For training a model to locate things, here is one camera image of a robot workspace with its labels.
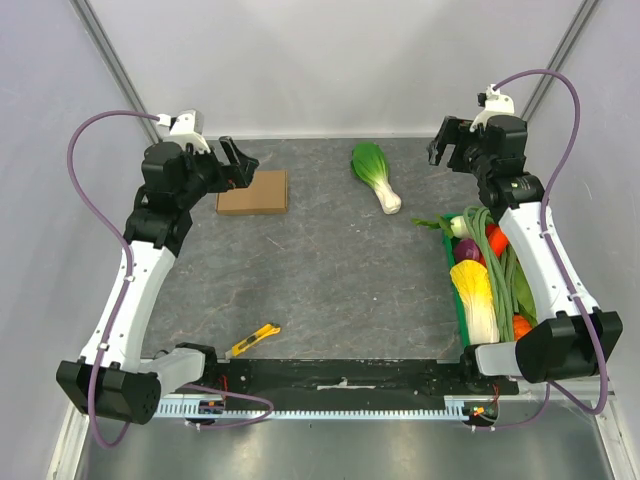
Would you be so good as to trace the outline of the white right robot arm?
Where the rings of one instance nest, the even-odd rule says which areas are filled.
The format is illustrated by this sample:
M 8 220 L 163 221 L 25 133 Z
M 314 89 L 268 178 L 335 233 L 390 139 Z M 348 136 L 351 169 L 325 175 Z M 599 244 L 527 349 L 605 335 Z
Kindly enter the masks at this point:
M 602 375 L 623 330 L 615 311 L 602 310 L 582 284 L 541 201 L 541 181 L 525 169 L 527 124 L 509 115 L 489 118 L 472 130 L 471 121 L 444 118 L 428 146 L 439 164 L 446 148 L 455 172 L 472 174 L 481 203 L 506 235 L 533 294 L 538 324 L 522 339 L 475 348 L 475 359 L 458 368 L 458 381 L 477 394 L 494 376 L 531 383 Z

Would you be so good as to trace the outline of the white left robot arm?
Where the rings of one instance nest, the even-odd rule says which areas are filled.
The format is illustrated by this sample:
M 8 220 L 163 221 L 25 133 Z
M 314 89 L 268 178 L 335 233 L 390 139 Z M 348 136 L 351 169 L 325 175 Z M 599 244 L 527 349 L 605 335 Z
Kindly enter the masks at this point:
M 250 185 L 259 163 L 233 139 L 219 140 L 228 161 L 193 143 L 162 142 L 144 152 L 134 208 L 116 282 L 99 324 L 78 360 L 63 361 L 56 381 L 83 414 L 146 424 L 162 397 L 188 384 L 208 393 L 219 382 L 215 350 L 179 343 L 145 362 L 141 348 L 159 290 L 192 226 L 191 209 L 209 193 Z

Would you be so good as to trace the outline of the yellow utility knife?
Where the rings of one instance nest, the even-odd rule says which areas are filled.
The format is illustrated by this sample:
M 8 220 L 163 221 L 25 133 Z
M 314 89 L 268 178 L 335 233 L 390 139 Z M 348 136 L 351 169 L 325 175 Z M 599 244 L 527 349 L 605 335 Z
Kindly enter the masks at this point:
M 235 358 L 248 349 L 252 348 L 254 345 L 263 341 L 264 339 L 273 335 L 277 335 L 280 332 L 281 327 L 278 324 L 267 323 L 260 327 L 258 330 L 254 331 L 252 334 L 234 344 L 229 350 L 225 352 L 225 358 L 227 360 Z

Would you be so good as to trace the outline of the brown cardboard express box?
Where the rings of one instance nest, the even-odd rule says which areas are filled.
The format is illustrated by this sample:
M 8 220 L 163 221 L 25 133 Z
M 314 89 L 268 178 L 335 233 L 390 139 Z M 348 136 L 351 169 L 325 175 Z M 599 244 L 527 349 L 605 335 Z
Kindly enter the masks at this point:
M 256 172 L 249 187 L 221 193 L 216 200 L 216 213 L 219 215 L 271 215 L 287 212 L 286 170 Z

